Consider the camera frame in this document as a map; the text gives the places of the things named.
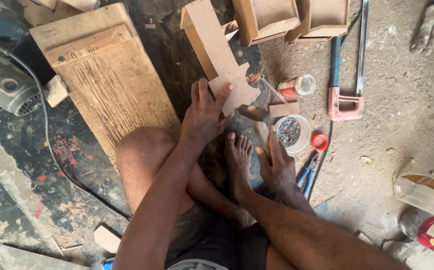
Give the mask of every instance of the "pink saw handle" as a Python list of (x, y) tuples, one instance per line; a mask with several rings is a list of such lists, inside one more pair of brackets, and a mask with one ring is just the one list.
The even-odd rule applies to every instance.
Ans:
[[(329, 88), (329, 118), (332, 121), (361, 119), (364, 111), (364, 98), (340, 95), (339, 87)], [(339, 101), (354, 102), (355, 109), (339, 110)]]

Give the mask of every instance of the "electric cord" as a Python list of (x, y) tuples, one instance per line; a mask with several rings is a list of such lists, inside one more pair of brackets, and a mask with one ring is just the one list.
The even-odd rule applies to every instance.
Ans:
[[(340, 47), (341, 48), (344, 45), (344, 41), (346, 40), (346, 38), (349, 35), (349, 33), (351, 32), (351, 30), (354, 28), (355, 24), (359, 21), (359, 18), (361, 17), (361, 15), (362, 15), (362, 9), (359, 11), (359, 14), (352, 20), (351, 25), (349, 26), (349, 28), (347, 30), (347, 34), (342, 37), (342, 40), (340, 41)], [(332, 141), (332, 133), (333, 132), (334, 132), (334, 121), (331, 120), (330, 121), (330, 131), (329, 131), (329, 143), (327, 145), (327, 148), (324, 150), (324, 153), (322, 155), (322, 159), (319, 163), (319, 168), (317, 168), (316, 173), (315, 173), (316, 176), (314, 177), (314, 181), (312, 182), (312, 185), (310, 186), (309, 197), (307, 198), (308, 202), (310, 202), (310, 198), (312, 197), (312, 191), (314, 190), (314, 186), (316, 185), (317, 177), (319, 176), (319, 172), (320, 172), (320, 169), (322, 168), (322, 164), (326, 160), (327, 151), (329, 150), (330, 142)]]
[(39, 94), (40, 94), (40, 102), (41, 102), (41, 106), (43, 107), (43, 114), (44, 114), (44, 117), (45, 117), (45, 138), (47, 140), (48, 150), (50, 151), (50, 155), (52, 156), (52, 159), (55, 162), (55, 166), (58, 168), (58, 170), (65, 176), (65, 178), (68, 181), (70, 181), (71, 183), (73, 183), (78, 189), (80, 189), (84, 193), (88, 194), (90, 197), (94, 198), (95, 200), (99, 201), (102, 205), (104, 205), (106, 208), (108, 208), (109, 210), (111, 210), (115, 214), (117, 214), (117, 215), (121, 216), (122, 218), (125, 218), (126, 220), (129, 221), (130, 218), (127, 215), (125, 215), (124, 213), (122, 213), (121, 211), (119, 211), (118, 209), (116, 209), (111, 204), (109, 204), (106, 201), (104, 201), (102, 198), (98, 197), (95, 193), (93, 193), (87, 187), (85, 187), (85, 186), (81, 185), (80, 183), (78, 183), (77, 181), (75, 181), (61, 167), (61, 165), (58, 163), (57, 158), (55, 157), (55, 153), (53, 152), (52, 144), (50, 142), (48, 112), (47, 112), (47, 107), (46, 107), (46, 104), (45, 104), (45, 96), (43, 95), (43, 87), (42, 87), (42, 85), (40, 83), (40, 80), (38, 79), (37, 75), (33, 72), (33, 70), (25, 62), (23, 62), (20, 58), (18, 58), (16, 55), (14, 55), (12, 52), (9, 52), (8, 50), (4, 49), (1, 46), (0, 46), (0, 52), (4, 53), (7, 56), (10, 56), (15, 61), (17, 61), (21, 66), (23, 66), (30, 73), (30, 75), (33, 77), (33, 79), (37, 83), (37, 87), (38, 87)]

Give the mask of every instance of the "pliers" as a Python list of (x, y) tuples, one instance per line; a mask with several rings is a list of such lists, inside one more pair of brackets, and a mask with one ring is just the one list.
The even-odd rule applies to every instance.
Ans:
[(317, 166), (317, 163), (319, 162), (319, 152), (317, 152), (312, 159), (310, 160), (307, 167), (304, 167), (304, 171), (302, 174), (300, 174), (297, 177), (297, 184), (300, 185), (302, 180), (305, 176), (307, 176), (307, 179), (305, 180), (304, 189), (302, 190), (302, 193), (305, 195), (307, 191), (309, 190), (310, 184), (312, 182), (312, 176), (314, 175), (314, 169)]

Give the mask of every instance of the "black shorts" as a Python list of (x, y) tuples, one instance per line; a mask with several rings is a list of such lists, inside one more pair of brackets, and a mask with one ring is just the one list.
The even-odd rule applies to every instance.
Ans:
[(199, 203), (177, 217), (165, 268), (188, 259), (212, 261), (229, 270), (265, 270), (270, 240), (259, 224), (242, 231)]

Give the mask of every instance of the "saw blade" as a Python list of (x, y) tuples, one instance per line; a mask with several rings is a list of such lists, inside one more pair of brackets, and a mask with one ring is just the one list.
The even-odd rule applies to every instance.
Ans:
[(365, 41), (367, 39), (367, 21), (369, 17), (369, 0), (362, 1), (361, 37), (359, 44), (359, 65), (357, 67), (357, 91), (358, 97), (362, 96), (364, 90), (364, 60)]

